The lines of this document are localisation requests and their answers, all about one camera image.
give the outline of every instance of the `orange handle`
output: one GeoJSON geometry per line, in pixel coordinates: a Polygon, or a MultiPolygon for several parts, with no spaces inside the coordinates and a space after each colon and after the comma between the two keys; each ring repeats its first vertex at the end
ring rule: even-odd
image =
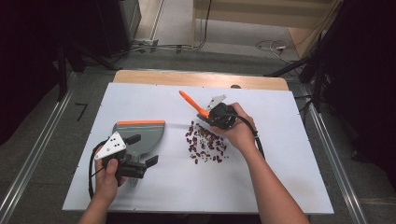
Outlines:
{"type": "Polygon", "coordinates": [[[187,101],[187,103],[189,103],[190,105],[192,105],[192,107],[194,107],[198,113],[200,113],[202,116],[208,118],[209,117],[209,112],[204,110],[203,108],[201,108],[200,106],[198,106],[197,103],[195,103],[194,100],[192,100],[192,98],[184,91],[179,91],[178,93],[180,93],[180,95],[187,101]]]}

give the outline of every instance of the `white board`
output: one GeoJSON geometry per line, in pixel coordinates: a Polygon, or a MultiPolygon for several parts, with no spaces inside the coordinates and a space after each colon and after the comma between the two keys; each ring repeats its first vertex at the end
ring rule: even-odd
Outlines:
{"type": "Polygon", "coordinates": [[[332,205],[290,91],[156,86],[110,83],[81,155],[64,210],[85,210],[90,202],[88,166],[92,149],[112,134],[119,120],[164,119],[161,142],[142,161],[159,155],[135,188],[119,188],[111,211],[171,213],[257,213],[248,167],[227,141],[228,159],[198,162],[185,134],[196,111],[179,95],[183,90],[199,105],[227,95],[255,119],[265,157],[306,214],[332,214],[332,205]]]}

